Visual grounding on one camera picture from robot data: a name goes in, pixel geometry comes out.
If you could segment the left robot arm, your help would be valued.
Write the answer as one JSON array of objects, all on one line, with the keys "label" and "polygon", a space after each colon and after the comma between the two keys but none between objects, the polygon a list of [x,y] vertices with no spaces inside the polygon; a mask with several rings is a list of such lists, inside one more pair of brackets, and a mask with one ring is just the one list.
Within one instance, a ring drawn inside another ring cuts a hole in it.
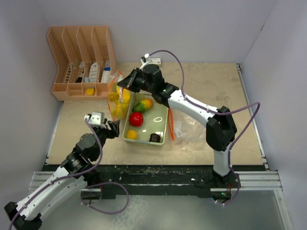
[{"label": "left robot arm", "polygon": [[61,202],[84,188],[117,185],[128,196],[127,189],[120,183],[100,180],[97,167],[103,157],[103,146],[107,139],[119,136],[118,115],[111,120],[103,112],[85,115],[84,122],[91,133],[82,135],[72,152],[56,171],[35,191],[19,202],[9,202],[4,210],[10,220],[9,229],[37,230]]}]

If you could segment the yellow star fruit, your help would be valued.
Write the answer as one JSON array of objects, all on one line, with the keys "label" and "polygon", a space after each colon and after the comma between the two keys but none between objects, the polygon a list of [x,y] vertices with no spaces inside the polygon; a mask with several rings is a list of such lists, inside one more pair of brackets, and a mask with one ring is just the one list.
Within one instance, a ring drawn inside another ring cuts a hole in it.
[{"label": "yellow star fruit", "polygon": [[116,92],[111,92],[109,95],[108,95],[108,99],[111,103],[118,103],[119,102],[119,94],[116,93]]}]

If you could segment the yellow banana bunch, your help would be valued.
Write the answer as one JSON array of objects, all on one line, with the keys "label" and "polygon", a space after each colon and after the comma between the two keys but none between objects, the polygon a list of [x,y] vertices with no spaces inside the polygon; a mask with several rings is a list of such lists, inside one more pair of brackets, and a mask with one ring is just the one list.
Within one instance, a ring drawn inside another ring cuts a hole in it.
[{"label": "yellow banana bunch", "polygon": [[127,114],[130,104],[130,92],[118,86],[116,86],[115,92],[119,94],[119,102],[111,103],[111,114],[114,120],[123,119]]}]

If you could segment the clear zip bag orange zipper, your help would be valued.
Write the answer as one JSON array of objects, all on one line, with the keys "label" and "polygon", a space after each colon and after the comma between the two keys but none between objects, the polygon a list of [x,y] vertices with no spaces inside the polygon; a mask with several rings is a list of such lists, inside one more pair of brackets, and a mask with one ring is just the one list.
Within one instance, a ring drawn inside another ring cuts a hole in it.
[{"label": "clear zip bag orange zipper", "polygon": [[124,119],[130,105],[130,91],[117,85],[123,79],[122,72],[118,70],[109,77],[107,82],[107,103],[113,121]]}]

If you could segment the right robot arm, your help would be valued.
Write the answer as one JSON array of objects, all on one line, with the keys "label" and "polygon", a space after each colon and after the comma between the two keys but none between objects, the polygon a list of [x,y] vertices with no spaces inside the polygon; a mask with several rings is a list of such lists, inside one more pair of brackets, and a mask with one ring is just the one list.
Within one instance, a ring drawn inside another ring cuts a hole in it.
[{"label": "right robot arm", "polygon": [[165,81],[160,68],[149,64],[134,68],[127,77],[127,89],[132,92],[145,91],[159,104],[178,110],[205,127],[206,143],[213,149],[213,182],[217,187],[230,183],[230,145],[235,140],[237,127],[227,107],[215,108],[203,104],[187,95],[179,87]]}]

